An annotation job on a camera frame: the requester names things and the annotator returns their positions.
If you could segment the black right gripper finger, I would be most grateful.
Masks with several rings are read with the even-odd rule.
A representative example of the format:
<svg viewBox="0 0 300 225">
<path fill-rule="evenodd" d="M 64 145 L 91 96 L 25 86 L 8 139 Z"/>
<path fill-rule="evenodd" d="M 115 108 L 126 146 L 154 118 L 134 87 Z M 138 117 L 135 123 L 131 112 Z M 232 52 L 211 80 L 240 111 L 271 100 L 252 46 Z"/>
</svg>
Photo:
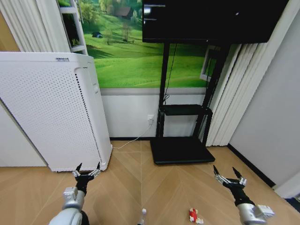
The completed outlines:
<svg viewBox="0 0 300 225">
<path fill-rule="evenodd" d="M 240 183 L 241 185 L 243 185 L 243 186 L 246 186 L 246 184 L 247 184 L 247 179 L 244 178 L 244 177 L 241 175 L 241 173 L 240 173 L 238 170 L 236 170 L 234 167 L 233 167 L 232 169 L 233 169 L 233 171 L 234 171 L 236 177 L 238 178 L 239 183 Z"/>
<path fill-rule="evenodd" d="M 214 170 L 214 176 L 215 179 L 221 183 L 223 186 L 227 187 L 229 184 L 229 180 L 227 178 L 225 178 L 224 176 L 220 175 L 220 173 L 218 172 L 217 168 L 215 167 L 215 165 L 213 166 L 213 170 Z"/>
</svg>

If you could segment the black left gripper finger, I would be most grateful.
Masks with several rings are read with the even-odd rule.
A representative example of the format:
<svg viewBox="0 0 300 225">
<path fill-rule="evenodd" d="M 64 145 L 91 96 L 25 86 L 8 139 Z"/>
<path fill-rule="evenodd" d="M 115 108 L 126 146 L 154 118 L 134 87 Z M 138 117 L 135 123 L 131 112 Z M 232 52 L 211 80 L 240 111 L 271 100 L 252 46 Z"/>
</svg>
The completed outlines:
<svg viewBox="0 0 300 225">
<path fill-rule="evenodd" d="M 92 172 L 90 172 L 88 175 L 95 178 L 97 177 L 99 174 L 101 173 L 101 170 L 100 170 L 100 162 L 98 163 L 97 167 L 95 170 L 93 170 Z"/>
<path fill-rule="evenodd" d="M 76 167 L 76 169 L 75 169 L 74 171 L 72 171 L 72 174 L 73 174 L 74 177 L 78 177 L 78 176 L 81 175 L 81 174 L 80 174 L 81 166 L 82 166 L 82 163 L 80 163 L 80 164 Z"/>
</svg>

